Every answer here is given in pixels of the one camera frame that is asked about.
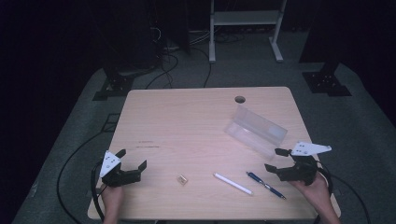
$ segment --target hand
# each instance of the hand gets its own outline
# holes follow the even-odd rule
[[[289,183],[297,188],[314,206],[324,223],[341,223],[332,207],[326,179],[319,172],[317,172],[314,182],[309,186],[306,186],[304,181],[289,181]]]
[[[123,201],[123,187],[106,187],[102,185],[102,200],[105,205],[105,224],[116,224],[119,220],[120,208]]]

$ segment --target gray floor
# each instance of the gray floor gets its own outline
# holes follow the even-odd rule
[[[318,71],[321,63],[298,63],[307,33],[281,32],[278,44],[285,61],[276,63],[267,37],[269,34],[246,35],[233,44],[217,44],[217,62],[211,66],[207,88],[287,86],[290,88],[314,143],[332,146],[332,152],[320,155],[334,175],[347,181],[364,200],[372,223],[392,223],[396,220],[396,130],[361,85],[359,77],[340,65],[335,74],[348,87],[352,96],[329,97],[313,94],[302,72]],[[207,44],[196,46],[207,52]],[[205,55],[192,50],[173,53],[177,67],[170,72],[173,88],[202,88],[209,71]],[[171,67],[165,58],[164,66]],[[162,72],[138,77],[133,89],[145,89]],[[98,70],[92,75],[70,117],[53,146],[36,179],[36,191],[28,195],[14,223],[73,223],[60,206],[56,193],[58,175],[67,158],[86,140],[101,131],[107,115],[120,113],[124,97],[93,101],[105,81]],[[169,88],[168,79],[161,77],[149,88]],[[99,223],[86,213],[90,174],[103,156],[112,133],[101,133],[82,147],[67,163],[60,190],[65,206],[81,223]],[[342,210],[343,223],[366,223],[358,199],[345,185],[334,180],[336,199]],[[221,221],[229,224],[255,224],[257,221]],[[312,220],[271,221],[272,223],[312,223]],[[172,221],[175,224],[206,224],[212,221]]]

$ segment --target clear plastic container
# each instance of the clear plastic container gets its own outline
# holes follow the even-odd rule
[[[275,155],[267,142],[279,147],[288,130],[238,105],[236,113],[225,132],[245,145],[259,151],[267,158]]]

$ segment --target blue pen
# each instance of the blue pen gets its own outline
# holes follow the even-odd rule
[[[271,192],[273,192],[277,197],[286,200],[285,196],[283,194],[279,193],[276,189],[272,188],[271,186],[267,185],[262,181],[258,176],[254,175],[251,172],[247,172],[247,175],[250,176],[252,179],[256,180],[257,182],[261,183],[262,185],[265,186],[266,189],[269,189]]]

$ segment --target pen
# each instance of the pen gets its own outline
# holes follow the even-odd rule
[[[258,176],[254,175],[251,172],[247,172],[247,175],[250,176],[252,179],[256,180],[257,182],[261,183],[262,185],[265,186],[266,189],[269,189],[271,192],[273,192],[277,197],[286,200],[285,196],[283,194],[279,193],[276,189],[272,188],[271,186],[267,185],[262,181]]]
[[[215,176],[216,178],[218,178],[218,179],[220,179],[220,180],[226,182],[227,184],[229,184],[229,185],[231,185],[231,186],[236,187],[237,189],[240,189],[240,190],[244,191],[246,194],[249,194],[249,195],[252,195],[252,194],[253,194],[253,192],[252,192],[250,189],[245,189],[244,187],[238,185],[237,183],[233,182],[233,181],[230,180],[230,179],[227,179],[226,177],[224,177],[224,176],[222,176],[222,175],[219,175],[219,174],[217,174],[217,173],[214,173],[213,176]]]

